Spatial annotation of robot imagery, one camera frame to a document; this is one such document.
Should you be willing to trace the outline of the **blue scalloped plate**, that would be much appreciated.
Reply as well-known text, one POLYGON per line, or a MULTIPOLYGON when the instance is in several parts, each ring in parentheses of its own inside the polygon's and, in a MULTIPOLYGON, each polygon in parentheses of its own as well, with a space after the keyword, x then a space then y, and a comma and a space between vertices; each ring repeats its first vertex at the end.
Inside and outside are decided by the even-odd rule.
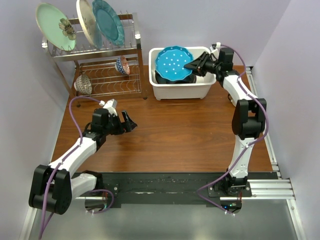
POLYGON ((194 60, 193 54, 185 47, 174 45, 165 47, 155 58, 155 71, 171 82, 184 80, 192 74, 185 65, 194 60))

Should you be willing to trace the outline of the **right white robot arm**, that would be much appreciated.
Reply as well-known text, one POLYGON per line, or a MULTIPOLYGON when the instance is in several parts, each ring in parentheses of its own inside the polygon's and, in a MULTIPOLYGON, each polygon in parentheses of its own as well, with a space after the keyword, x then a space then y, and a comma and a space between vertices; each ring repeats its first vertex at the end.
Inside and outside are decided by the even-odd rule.
POLYGON ((247 187, 248 167, 254 145, 266 133, 267 102, 258 98, 243 83, 242 75, 233 69, 234 50, 219 43, 212 44, 210 52, 185 65, 193 74, 204 77, 210 73, 228 92, 235 106, 231 128, 235 135, 232 160, 226 173, 209 187, 233 197, 247 187))

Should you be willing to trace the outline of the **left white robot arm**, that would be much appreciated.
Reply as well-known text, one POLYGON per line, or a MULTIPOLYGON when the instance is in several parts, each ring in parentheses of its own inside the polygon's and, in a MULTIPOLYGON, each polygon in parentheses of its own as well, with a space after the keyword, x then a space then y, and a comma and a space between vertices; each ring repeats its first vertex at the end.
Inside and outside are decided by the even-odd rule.
POLYGON ((122 135, 138 125, 122 111, 124 121, 115 111, 97 108, 92 120, 75 144, 49 165, 40 164, 33 173, 28 199, 30 207, 62 215, 73 199, 90 193, 99 196, 104 191, 102 174, 90 170, 74 176, 76 170, 106 142, 109 135, 122 135))

